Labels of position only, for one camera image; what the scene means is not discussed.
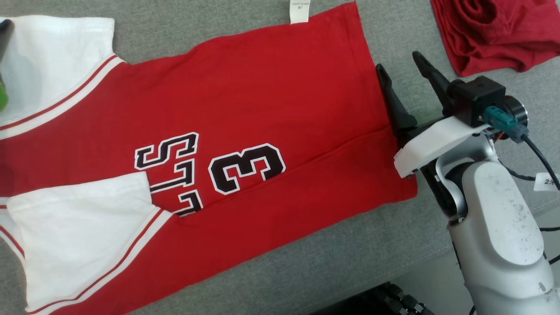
gray fabric surface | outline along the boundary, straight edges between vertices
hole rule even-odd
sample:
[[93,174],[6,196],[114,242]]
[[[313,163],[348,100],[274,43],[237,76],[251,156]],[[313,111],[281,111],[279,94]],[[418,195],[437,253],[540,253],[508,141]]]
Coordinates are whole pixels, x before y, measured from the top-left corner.
[[[0,16],[43,14],[102,16],[116,20],[115,52],[137,63],[188,51],[220,35],[289,22],[288,0],[7,0]],[[314,0],[311,14],[342,0]],[[358,1],[376,63],[393,78],[396,93],[420,121],[441,111],[429,83],[411,57],[420,50],[448,78],[453,72],[428,0]],[[531,138],[560,170],[557,120],[560,58],[526,73],[505,69],[486,75],[521,100]],[[501,141],[504,163],[523,174],[544,172],[526,145]],[[446,220],[423,178],[417,198],[352,217],[297,242],[247,261],[135,314],[304,314],[369,289],[451,250]],[[536,214],[558,210],[559,194],[534,193],[518,185]],[[24,313],[24,276],[18,260],[0,242],[0,314]]]

red t-shirt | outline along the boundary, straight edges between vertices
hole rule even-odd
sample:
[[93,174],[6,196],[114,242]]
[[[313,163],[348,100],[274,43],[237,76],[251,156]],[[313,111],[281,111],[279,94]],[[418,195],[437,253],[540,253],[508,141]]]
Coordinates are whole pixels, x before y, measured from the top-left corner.
[[128,312],[416,194],[393,167],[355,3],[176,57],[111,56],[66,99],[0,132],[0,196],[141,170],[153,203],[177,214],[124,271],[56,314]]

robotic arm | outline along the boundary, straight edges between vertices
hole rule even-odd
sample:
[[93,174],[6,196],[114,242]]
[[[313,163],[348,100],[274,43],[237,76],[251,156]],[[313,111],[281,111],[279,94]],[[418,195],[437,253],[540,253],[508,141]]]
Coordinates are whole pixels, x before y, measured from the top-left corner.
[[477,313],[560,314],[539,227],[493,146],[498,135],[528,141],[524,106],[484,76],[449,82],[419,52],[413,58],[435,90],[443,117],[418,126],[383,66],[377,66],[400,148],[395,167],[401,177],[422,172],[448,217]]

white care label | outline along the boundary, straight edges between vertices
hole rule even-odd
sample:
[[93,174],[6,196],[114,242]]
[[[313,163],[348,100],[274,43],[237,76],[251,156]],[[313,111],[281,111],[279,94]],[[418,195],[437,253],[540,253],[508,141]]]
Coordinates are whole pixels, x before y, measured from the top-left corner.
[[558,191],[558,188],[554,185],[550,174],[539,173],[536,175],[534,191]]
[[309,21],[309,3],[311,0],[290,0],[290,24]]

